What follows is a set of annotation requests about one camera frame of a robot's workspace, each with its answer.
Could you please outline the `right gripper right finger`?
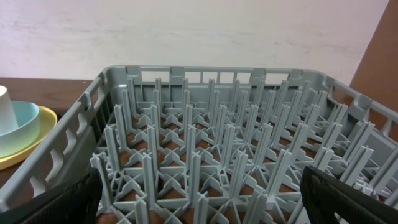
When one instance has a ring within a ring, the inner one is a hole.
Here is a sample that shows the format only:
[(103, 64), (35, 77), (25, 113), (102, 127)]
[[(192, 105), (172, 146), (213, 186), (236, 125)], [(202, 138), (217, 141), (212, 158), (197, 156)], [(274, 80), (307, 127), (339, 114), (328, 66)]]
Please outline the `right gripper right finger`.
[(306, 166), (300, 183), (303, 206), (310, 223), (397, 223), (397, 210), (334, 177)]

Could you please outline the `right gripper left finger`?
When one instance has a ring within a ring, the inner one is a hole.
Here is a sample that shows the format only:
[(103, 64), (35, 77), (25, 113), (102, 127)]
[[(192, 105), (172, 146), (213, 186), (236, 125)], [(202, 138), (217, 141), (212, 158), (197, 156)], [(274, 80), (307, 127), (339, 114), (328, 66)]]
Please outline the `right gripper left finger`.
[(29, 202), (1, 213), (1, 224), (95, 223), (103, 184), (97, 168), (70, 179)]

